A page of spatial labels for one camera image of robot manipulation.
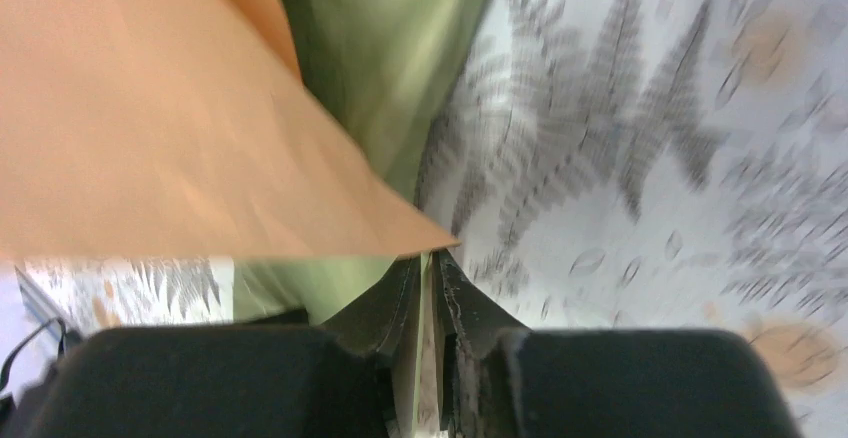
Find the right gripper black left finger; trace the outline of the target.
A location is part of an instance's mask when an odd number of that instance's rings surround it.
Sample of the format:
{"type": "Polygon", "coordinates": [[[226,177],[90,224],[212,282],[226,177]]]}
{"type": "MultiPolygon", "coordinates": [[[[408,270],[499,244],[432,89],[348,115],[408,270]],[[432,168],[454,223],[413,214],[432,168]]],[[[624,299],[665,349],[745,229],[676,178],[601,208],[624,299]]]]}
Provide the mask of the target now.
{"type": "Polygon", "coordinates": [[[30,437],[397,437],[390,369],[418,259],[325,323],[302,312],[250,324],[99,332],[26,395],[30,437]]]}

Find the brown kraft wrapping paper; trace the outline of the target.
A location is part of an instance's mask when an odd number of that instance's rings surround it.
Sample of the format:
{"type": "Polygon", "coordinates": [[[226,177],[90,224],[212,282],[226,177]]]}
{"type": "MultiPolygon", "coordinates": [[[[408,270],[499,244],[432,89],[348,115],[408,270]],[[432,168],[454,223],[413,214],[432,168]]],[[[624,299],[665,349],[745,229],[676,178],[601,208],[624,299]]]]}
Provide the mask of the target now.
{"type": "MultiPolygon", "coordinates": [[[[487,1],[1,0],[2,260],[159,300],[89,338],[295,311],[318,326],[418,259],[390,373],[397,437],[436,436],[418,415],[422,261],[456,238],[411,192],[487,1]]],[[[2,400],[3,436],[30,437],[26,395],[75,346],[2,400]]]]}

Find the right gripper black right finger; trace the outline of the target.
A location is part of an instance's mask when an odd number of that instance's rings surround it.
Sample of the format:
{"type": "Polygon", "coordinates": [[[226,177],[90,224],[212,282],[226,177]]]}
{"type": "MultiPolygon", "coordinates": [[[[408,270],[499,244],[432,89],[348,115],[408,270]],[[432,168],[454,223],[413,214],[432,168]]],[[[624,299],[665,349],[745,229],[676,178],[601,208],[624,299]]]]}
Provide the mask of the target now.
{"type": "Polygon", "coordinates": [[[431,257],[452,437],[797,437],[765,363],[710,329],[534,331],[431,257]]]}

